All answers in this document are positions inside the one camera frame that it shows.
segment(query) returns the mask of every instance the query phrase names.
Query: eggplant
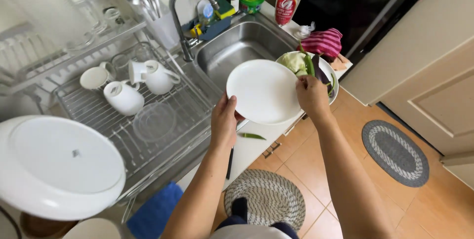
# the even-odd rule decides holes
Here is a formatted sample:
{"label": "eggplant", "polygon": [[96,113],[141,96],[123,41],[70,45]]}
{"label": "eggplant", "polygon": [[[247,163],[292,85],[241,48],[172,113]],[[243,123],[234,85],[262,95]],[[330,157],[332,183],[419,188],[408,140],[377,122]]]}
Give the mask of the eggplant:
{"label": "eggplant", "polygon": [[328,96],[330,98],[334,97],[334,87],[332,86],[331,81],[328,79],[328,77],[324,74],[324,72],[319,67],[319,56],[314,55],[311,61],[313,61],[313,66],[314,66],[314,77],[316,77],[318,80],[320,80],[323,84],[325,84],[328,87]]}

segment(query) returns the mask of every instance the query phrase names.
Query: faucet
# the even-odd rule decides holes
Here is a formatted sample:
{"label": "faucet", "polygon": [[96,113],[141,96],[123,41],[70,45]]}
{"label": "faucet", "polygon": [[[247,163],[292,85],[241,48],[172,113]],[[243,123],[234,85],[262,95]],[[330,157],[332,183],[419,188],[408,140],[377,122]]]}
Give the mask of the faucet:
{"label": "faucet", "polygon": [[[209,0],[209,2],[215,10],[219,10],[219,5],[217,4],[217,0]],[[176,4],[176,0],[170,0],[169,2],[170,11],[171,11],[171,15],[173,16],[173,20],[175,21],[176,30],[178,30],[181,48],[184,53],[184,61],[193,62],[194,55],[191,53],[191,46],[189,45],[189,42],[186,40],[182,32],[181,24],[179,23],[179,19],[178,19],[178,14],[176,13],[175,4]]]}

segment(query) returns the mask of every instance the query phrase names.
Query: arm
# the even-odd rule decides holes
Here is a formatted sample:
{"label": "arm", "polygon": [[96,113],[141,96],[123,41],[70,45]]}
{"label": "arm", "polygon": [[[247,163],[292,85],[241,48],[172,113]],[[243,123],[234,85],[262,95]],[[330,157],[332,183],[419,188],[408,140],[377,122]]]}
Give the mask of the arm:
{"label": "arm", "polygon": [[331,113],[326,86],[303,76],[296,90],[301,108],[319,135],[329,191],[344,238],[396,238],[380,195]]}
{"label": "arm", "polygon": [[237,119],[235,96],[221,97],[212,111],[211,142],[196,175],[173,210],[161,238],[208,238],[226,180],[230,150],[235,144]]}

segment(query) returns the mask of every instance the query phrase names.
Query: person's left hand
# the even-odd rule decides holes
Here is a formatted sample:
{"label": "person's left hand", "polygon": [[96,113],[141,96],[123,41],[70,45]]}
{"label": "person's left hand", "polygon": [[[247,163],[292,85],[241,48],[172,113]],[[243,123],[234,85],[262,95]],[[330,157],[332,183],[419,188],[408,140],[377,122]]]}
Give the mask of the person's left hand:
{"label": "person's left hand", "polygon": [[235,111],[236,105],[237,97],[228,99],[226,92],[217,102],[211,117],[211,147],[230,150],[234,146],[237,139],[237,121],[245,119]]}

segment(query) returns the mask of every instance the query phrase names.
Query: woven rug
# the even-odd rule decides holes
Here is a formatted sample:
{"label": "woven rug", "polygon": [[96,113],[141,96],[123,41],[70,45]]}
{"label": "woven rug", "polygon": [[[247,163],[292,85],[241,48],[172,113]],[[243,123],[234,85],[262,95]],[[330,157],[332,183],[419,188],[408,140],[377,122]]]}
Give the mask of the woven rug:
{"label": "woven rug", "polygon": [[365,149],[396,181],[410,187],[423,186],[430,175],[425,154],[399,128],[382,121],[367,122],[362,129]]}
{"label": "woven rug", "polygon": [[269,226],[278,221],[299,231],[306,208],[299,189],[283,176],[264,170],[245,170],[229,185],[224,196],[224,207],[231,215],[232,202],[247,199],[248,224]]}

